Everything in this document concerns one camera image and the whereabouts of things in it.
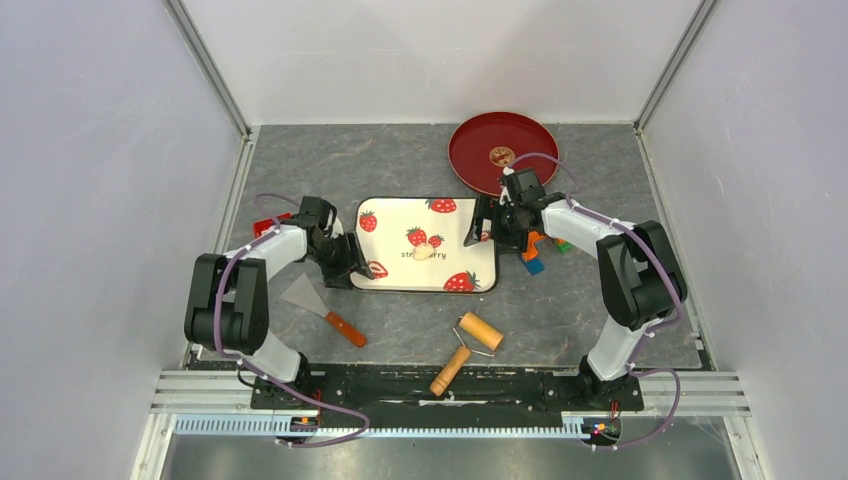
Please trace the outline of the white strawberry tray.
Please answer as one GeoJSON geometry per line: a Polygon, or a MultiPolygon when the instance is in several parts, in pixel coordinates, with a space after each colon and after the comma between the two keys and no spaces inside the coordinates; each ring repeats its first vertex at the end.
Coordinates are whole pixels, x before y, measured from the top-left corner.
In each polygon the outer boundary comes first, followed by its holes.
{"type": "Polygon", "coordinates": [[[497,284],[493,242],[464,241],[473,198],[371,197],[357,208],[356,235],[369,277],[351,276],[359,290],[482,294],[497,284]]]}

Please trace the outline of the wooden dough roller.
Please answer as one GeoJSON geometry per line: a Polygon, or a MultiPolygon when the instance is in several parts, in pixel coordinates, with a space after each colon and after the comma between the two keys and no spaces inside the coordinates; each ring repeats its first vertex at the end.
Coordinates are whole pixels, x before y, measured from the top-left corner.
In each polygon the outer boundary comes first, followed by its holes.
{"type": "Polygon", "coordinates": [[[500,349],[504,340],[504,334],[501,331],[472,312],[467,312],[459,317],[452,326],[452,331],[460,345],[430,383],[429,391],[437,397],[447,392],[452,381],[473,355],[492,358],[500,349]],[[471,348],[466,342],[467,337],[476,341],[485,350],[471,348]]]}

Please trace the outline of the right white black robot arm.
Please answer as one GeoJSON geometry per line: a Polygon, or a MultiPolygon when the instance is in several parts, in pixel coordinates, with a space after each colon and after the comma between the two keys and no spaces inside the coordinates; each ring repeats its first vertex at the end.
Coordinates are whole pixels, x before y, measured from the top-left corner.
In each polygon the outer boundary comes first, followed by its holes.
{"type": "Polygon", "coordinates": [[[659,223],[609,218],[564,194],[529,202],[481,195],[464,243],[488,240],[500,250],[524,254],[532,235],[563,240],[597,262],[608,317],[581,361],[577,392],[585,405],[602,408],[631,376],[642,341],[669,315],[682,312],[687,286],[675,254],[659,223]]]}

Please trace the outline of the white dough piece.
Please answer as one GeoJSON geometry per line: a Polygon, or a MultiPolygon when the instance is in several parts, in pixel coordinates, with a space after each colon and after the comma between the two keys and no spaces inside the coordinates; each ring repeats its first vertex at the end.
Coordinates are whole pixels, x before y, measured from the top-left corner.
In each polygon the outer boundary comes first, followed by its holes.
{"type": "Polygon", "coordinates": [[[416,261],[424,261],[429,259],[435,252],[434,247],[429,243],[417,245],[413,249],[412,258],[416,261]]]}

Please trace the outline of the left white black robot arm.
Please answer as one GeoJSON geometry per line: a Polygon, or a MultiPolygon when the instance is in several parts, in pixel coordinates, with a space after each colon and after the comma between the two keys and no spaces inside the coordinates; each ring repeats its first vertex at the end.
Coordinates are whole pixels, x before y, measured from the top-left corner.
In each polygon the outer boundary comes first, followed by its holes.
{"type": "Polygon", "coordinates": [[[310,260],[329,288],[350,288],[351,275],[373,272],[353,231],[309,214],[283,219],[235,250],[200,255],[194,262],[186,339],[277,380],[276,396],[291,408],[307,405],[312,379],[301,373],[304,356],[270,333],[268,282],[285,267],[310,260]]]}

